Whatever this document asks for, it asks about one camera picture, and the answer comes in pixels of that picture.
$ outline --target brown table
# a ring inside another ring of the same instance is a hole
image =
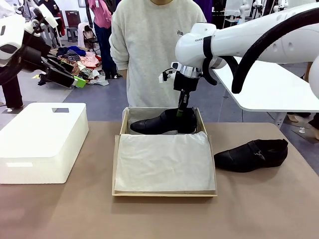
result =
[[[280,168],[217,170],[218,197],[113,198],[119,122],[91,122],[63,185],[1,185],[0,239],[317,239],[319,178],[297,150]],[[208,123],[214,153],[285,138],[270,123]]]

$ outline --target black leather shoe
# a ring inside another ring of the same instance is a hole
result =
[[[131,130],[142,134],[162,134],[177,130],[178,133],[193,133],[197,127],[197,119],[192,108],[187,108],[181,117],[177,117],[177,109],[166,110],[152,119],[145,119],[131,124]]]
[[[258,168],[278,167],[288,155],[284,139],[254,140],[214,156],[215,166],[233,172],[250,172]]]

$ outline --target gray floor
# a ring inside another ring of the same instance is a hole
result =
[[[302,76],[306,64],[285,65],[285,68]],[[126,81],[123,78],[110,80],[108,86],[87,85],[83,89],[66,89],[54,83],[38,86],[36,79],[31,79],[37,73],[19,74],[21,92],[24,101],[36,102],[84,102],[87,104],[88,120],[92,121],[120,121],[122,110],[128,106],[126,98]],[[0,102],[3,101],[0,90]],[[196,92],[191,94],[190,106],[200,108],[205,122],[217,122],[224,94],[224,87],[221,84],[213,87],[206,81],[201,80]],[[0,107],[0,129],[6,125],[14,115],[4,114],[5,107]],[[273,122],[267,113],[243,112],[244,122]],[[237,106],[231,97],[224,102],[221,111],[221,122],[241,122],[242,110]],[[290,142],[303,155],[314,171],[319,174],[319,144],[312,144],[298,136],[292,130],[296,127],[284,124],[281,131]]]

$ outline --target black chair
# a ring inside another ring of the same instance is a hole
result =
[[[84,34],[85,32],[91,32],[93,37],[87,38],[87,37],[85,36],[85,34]],[[84,27],[83,37],[84,37],[84,44],[87,43],[87,44],[90,46],[90,47],[89,47],[89,50],[92,49],[93,52],[97,55],[96,51],[98,51],[98,50],[100,50],[100,49],[94,50],[94,44],[98,44],[99,41],[98,41],[96,35],[94,34],[92,28],[90,28],[90,26],[87,25],[87,26]]]

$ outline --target purple curtain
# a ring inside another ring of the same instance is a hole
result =
[[[207,22],[211,23],[213,0],[194,0],[204,12]]]

